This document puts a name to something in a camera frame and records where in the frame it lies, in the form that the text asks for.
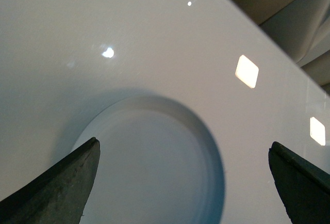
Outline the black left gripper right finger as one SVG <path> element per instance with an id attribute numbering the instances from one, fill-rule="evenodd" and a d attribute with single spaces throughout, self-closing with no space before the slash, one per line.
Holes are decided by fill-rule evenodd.
<path id="1" fill-rule="evenodd" d="M 291 222 L 329 223 L 329 174 L 277 141 L 268 162 Z"/>

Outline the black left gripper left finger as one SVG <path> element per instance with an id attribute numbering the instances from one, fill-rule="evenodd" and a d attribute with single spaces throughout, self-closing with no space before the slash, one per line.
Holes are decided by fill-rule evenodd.
<path id="1" fill-rule="evenodd" d="M 91 138 L 1 201 L 1 223 L 79 223 L 100 160 Z"/>

